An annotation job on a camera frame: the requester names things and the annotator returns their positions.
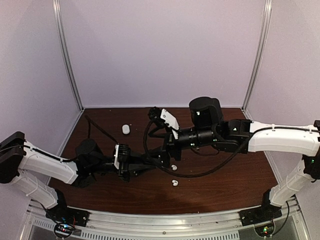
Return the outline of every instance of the dark wood surface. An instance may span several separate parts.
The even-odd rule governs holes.
[[[120,143],[129,144],[132,150],[143,153],[143,133],[148,123],[148,108],[86,109],[75,127],[63,152],[66,158],[75,156],[75,148],[87,137],[90,116]],[[182,128],[192,126],[188,108],[168,109]],[[244,118],[240,109],[223,109],[226,120]],[[122,125],[131,127],[129,135],[122,134]],[[92,127],[91,137],[105,155],[111,156],[114,143]],[[149,148],[161,145],[161,140],[150,139]],[[212,148],[200,149],[202,153]],[[221,163],[230,153],[217,156],[197,156],[190,150],[182,152],[177,173],[205,172]],[[178,180],[177,187],[172,180]],[[97,182],[87,188],[75,188],[52,179],[50,186],[61,190],[69,206],[97,211],[127,214],[185,214],[216,212],[261,203],[263,193],[276,185],[276,179],[263,152],[238,154],[219,171],[200,178],[178,178],[158,169],[149,171],[130,182],[123,182],[115,174],[97,176]]]

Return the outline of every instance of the white wall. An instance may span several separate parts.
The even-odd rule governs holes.
[[[269,35],[248,111],[253,119],[285,125],[320,120],[320,1],[273,1]],[[282,178],[301,159],[272,152]],[[320,184],[298,195],[312,240],[320,240]]]
[[[0,1],[0,142],[15,131],[57,153],[78,111],[51,0]],[[29,199],[0,184],[0,239],[18,239]]]
[[[68,0],[61,11],[85,107],[244,101],[264,0]]]

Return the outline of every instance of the metal corner post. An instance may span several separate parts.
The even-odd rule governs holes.
[[[247,110],[251,95],[253,93],[254,85],[258,77],[258,72],[261,65],[261,61],[262,61],[262,55],[263,55],[263,51],[265,49],[265,45],[267,41],[267,36],[268,36],[268,31],[269,31],[269,26],[271,21],[271,12],[272,12],[272,0],[265,0],[260,39],[258,43],[255,60],[254,60],[253,70],[251,73],[250,83],[249,83],[249,86],[245,95],[245,99],[243,102],[243,106],[242,106],[243,111]]]
[[[68,48],[67,48],[67,41],[66,41],[64,26],[63,26],[63,22],[62,22],[62,16],[61,16],[60,0],[52,0],[52,3],[53,3],[53,12],[54,12],[56,26],[57,26],[57,30],[58,30],[59,39],[60,39],[60,46],[61,46],[61,50],[62,50],[62,57],[63,57],[65,69],[67,72],[67,76],[68,76],[68,79],[70,82],[70,86],[71,86],[71,90],[72,90],[74,99],[77,104],[77,108],[79,111],[82,111],[84,109],[84,107],[83,107],[81,99],[80,99],[79,91],[78,91],[77,84],[75,81],[75,76],[74,76],[71,62],[70,62],[69,52],[68,52]]]

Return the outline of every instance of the robotic arm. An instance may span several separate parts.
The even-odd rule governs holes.
[[[129,146],[116,144],[113,156],[105,156],[93,139],[84,140],[73,159],[61,158],[43,151],[16,132],[0,144],[0,183],[16,185],[26,196],[40,202],[47,217],[57,222],[86,226],[88,212],[67,207],[64,195],[40,182],[28,170],[59,179],[74,187],[94,183],[95,174],[117,174],[128,182],[152,169],[166,169],[171,158],[181,160],[184,149],[213,146],[237,154],[258,151],[280,151],[302,154],[297,167],[280,184],[265,192],[262,205],[241,211],[242,225],[269,221],[281,216],[281,206],[308,182],[320,179],[320,121],[308,126],[283,126],[252,122],[247,119],[224,121],[216,98],[199,97],[189,104],[193,127],[181,129],[176,118],[165,109],[149,111],[150,123],[145,131],[145,154]],[[156,127],[149,132],[152,124]],[[164,129],[165,133],[156,134]],[[163,145],[148,150],[147,137],[162,138]]]

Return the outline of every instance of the vent grille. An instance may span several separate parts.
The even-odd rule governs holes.
[[[53,231],[55,224],[51,221],[35,218],[33,225],[42,229]],[[74,238],[83,240],[156,240],[155,237],[130,237],[130,236],[119,236],[107,233],[99,233],[96,231],[90,231],[89,229],[81,229],[80,236],[72,235]],[[240,240],[238,231],[230,231],[227,233],[210,234],[202,237],[161,237],[162,240]]]

